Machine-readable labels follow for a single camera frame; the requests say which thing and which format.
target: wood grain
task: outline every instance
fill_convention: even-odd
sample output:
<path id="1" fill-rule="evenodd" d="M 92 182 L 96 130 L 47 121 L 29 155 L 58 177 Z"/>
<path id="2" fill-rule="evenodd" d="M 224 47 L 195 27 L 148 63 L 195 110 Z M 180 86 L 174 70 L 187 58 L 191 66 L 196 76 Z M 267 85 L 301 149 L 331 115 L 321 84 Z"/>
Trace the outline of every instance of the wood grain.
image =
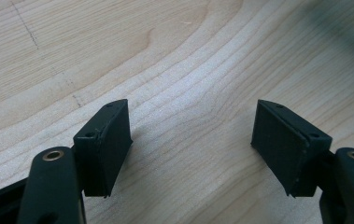
<path id="1" fill-rule="evenodd" d="M 354 147 L 354 1 L 0 1 L 0 188 L 122 98 L 134 144 L 89 223 L 321 223 L 249 142 L 265 99 Z"/>

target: black object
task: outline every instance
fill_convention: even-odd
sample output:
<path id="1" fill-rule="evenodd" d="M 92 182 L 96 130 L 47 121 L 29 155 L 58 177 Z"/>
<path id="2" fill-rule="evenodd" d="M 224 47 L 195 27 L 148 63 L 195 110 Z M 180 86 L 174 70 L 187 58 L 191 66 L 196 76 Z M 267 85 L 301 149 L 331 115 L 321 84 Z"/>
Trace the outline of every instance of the black object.
<path id="1" fill-rule="evenodd" d="M 0 223 L 86 223 L 81 192 L 109 196 L 133 143 L 127 100 L 103 106 L 74 142 L 37 154 L 27 179 L 0 189 Z"/>
<path id="2" fill-rule="evenodd" d="M 293 197 L 322 190 L 325 224 L 354 223 L 354 148 L 329 151 L 332 138 L 284 105 L 259 100 L 252 146 Z"/>

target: wooden table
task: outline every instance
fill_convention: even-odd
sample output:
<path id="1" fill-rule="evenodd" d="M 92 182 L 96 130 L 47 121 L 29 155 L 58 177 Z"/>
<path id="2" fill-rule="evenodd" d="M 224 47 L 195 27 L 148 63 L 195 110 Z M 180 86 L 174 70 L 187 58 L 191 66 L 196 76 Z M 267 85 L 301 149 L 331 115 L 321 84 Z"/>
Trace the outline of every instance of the wooden table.
<path id="1" fill-rule="evenodd" d="M 134 144 L 89 223 L 321 223 L 250 138 L 265 99 L 354 147 L 354 0 L 0 1 L 0 188 L 123 98 Z"/>

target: light wood surface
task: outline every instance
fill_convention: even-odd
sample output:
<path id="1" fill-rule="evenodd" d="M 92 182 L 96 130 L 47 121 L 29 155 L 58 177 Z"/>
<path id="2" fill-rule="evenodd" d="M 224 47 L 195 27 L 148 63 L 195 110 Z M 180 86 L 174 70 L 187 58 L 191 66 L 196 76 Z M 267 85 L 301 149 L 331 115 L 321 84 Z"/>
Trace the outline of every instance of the light wood surface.
<path id="1" fill-rule="evenodd" d="M 0 0 L 0 188 L 123 98 L 134 144 L 89 223 L 321 223 L 249 143 L 265 99 L 354 147 L 354 0 Z"/>

